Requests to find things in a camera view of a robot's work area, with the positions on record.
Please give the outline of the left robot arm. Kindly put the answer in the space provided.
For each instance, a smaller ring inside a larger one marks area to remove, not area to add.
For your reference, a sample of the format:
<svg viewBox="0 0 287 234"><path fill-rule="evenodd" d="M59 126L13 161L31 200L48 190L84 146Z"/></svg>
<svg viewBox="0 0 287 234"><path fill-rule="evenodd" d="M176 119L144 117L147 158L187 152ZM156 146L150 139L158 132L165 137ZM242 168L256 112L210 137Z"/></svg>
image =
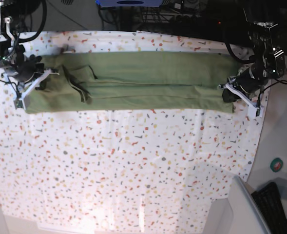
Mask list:
<svg viewBox="0 0 287 234"><path fill-rule="evenodd" d="M279 8L275 0L239 0L249 25L248 36L254 54L247 60L238 58L223 30L223 40L232 58L250 67L235 77L229 77L223 89L222 98L226 103L236 102L258 92L259 96L270 88L269 80L274 84L287 85L283 76L287 73L285 53L279 45Z"/></svg>

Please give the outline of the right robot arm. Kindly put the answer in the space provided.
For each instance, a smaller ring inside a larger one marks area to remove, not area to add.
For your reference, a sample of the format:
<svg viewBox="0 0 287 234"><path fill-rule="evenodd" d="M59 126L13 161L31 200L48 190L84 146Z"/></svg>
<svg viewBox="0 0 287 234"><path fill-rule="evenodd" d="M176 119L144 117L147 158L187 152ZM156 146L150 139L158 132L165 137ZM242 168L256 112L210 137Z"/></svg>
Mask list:
<svg viewBox="0 0 287 234"><path fill-rule="evenodd" d="M21 38L25 19L42 7L41 23L34 35ZM24 43L34 41L47 20L45 0L0 0L0 68L19 83L27 83L44 73L41 56L25 56Z"/></svg>

